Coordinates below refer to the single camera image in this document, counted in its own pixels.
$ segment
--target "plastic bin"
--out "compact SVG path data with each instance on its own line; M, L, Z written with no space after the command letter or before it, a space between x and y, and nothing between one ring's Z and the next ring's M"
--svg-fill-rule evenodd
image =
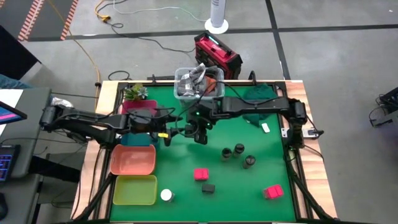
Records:
M147 133L140 134L123 134L121 144L123 146L149 146L153 145L157 150L159 150L160 139L157 136L154 138L150 137Z
M153 108L157 108L156 100L124 101L122 107L122 114L126 114L127 110L149 109L150 113L155 115L157 110L154 110Z
M120 175L116 178L115 205L153 205L156 202L157 178L154 175Z
M175 82L174 82L174 97L180 101L181 107L186 108L190 106L195 100L199 99L199 96L179 96L177 94L177 85L178 82L181 80L181 77L187 74L189 71L193 70L194 68L179 68L175 71ZM218 81L224 81L224 72L222 69L218 69ZM224 96L225 89L223 83L216 84L216 95L215 96L204 96L201 100L212 100L214 97Z
M112 152L111 173L114 175L149 175L155 169L156 151L150 146L117 145Z

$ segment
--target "yellow tray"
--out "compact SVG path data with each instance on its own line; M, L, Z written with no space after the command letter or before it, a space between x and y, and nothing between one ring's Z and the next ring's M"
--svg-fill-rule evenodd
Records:
M153 205L156 202L157 178L154 175L120 175L113 194L115 205Z

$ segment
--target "green plant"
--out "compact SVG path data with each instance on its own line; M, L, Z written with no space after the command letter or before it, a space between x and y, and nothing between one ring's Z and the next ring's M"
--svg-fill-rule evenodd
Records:
M124 90L124 99L130 101L144 100L148 97L147 88L142 86L141 83L136 83L130 89Z

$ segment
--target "red power station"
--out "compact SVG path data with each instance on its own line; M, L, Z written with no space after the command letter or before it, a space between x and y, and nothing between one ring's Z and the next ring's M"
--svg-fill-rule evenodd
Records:
M217 65L224 71L224 79L238 79L241 73L241 56L209 32L204 32L195 37L196 60L206 67Z

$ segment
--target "keyboard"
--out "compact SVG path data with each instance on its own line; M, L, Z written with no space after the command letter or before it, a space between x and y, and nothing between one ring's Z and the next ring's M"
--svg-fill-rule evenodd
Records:
M20 145L0 145L0 182L11 175L20 148Z

